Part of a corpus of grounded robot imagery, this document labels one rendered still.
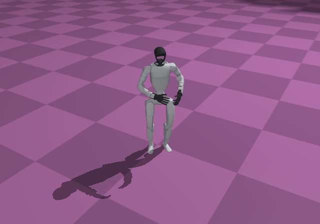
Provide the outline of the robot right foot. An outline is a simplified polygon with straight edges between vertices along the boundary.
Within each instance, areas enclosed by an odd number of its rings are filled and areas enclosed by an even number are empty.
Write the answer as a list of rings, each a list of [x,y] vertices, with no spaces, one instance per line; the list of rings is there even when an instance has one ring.
[[[150,145],[148,144],[148,150],[147,151],[148,151],[149,154],[152,154],[154,152],[154,148],[153,147],[154,147],[153,143],[150,144]]]

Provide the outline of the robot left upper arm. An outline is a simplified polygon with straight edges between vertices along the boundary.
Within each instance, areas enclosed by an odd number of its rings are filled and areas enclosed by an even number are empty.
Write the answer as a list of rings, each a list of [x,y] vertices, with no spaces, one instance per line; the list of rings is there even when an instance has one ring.
[[[172,63],[168,63],[168,64],[170,66],[170,70],[177,76],[176,80],[178,82],[181,81],[182,80],[182,78],[181,78],[182,74],[181,74],[180,70],[178,69],[178,67],[176,66],[176,64],[173,63],[173,62]]]

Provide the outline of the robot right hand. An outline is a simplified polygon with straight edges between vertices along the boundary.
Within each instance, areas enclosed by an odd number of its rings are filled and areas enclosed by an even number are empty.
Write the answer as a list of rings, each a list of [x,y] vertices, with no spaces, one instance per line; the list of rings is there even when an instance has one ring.
[[[164,95],[166,96],[167,94],[159,94],[159,95],[157,95],[156,93],[152,93],[152,94],[154,94],[154,98],[152,98],[152,99],[157,100],[159,103],[161,103],[163,105],[167,105],[168,104],[169,100],[167,100],[167,99],[170,99],[170,98],[164,97]],[[163,101],[163,100],[165,100],[165,101]],[[166,102],[166,101],[168,101],[168,102]],[[167,104],[165,104],[165,103],[167,103]]]

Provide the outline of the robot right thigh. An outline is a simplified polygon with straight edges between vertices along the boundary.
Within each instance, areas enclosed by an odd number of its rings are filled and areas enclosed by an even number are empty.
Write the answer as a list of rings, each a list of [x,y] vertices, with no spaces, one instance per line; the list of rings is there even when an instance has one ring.
[[[146,124],[147,130],[154,131],[154,99],[149,98],[145,101],[145,116],[146,116]]]

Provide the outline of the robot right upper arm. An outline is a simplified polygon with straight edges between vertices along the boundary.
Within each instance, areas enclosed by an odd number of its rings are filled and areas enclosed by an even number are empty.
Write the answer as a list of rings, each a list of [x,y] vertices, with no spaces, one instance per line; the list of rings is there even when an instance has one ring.
[[[139,78],[139,81],[138,81],[138,84],[141,84],[144,88],[144,82],[146,81],[146,78],[147,78],[147,74],[149,74],[151,72],[151,66],[146,66],[142,69],[142,73],[141,73],[141,76]],[[137,86],[138,86],[137,84]]]

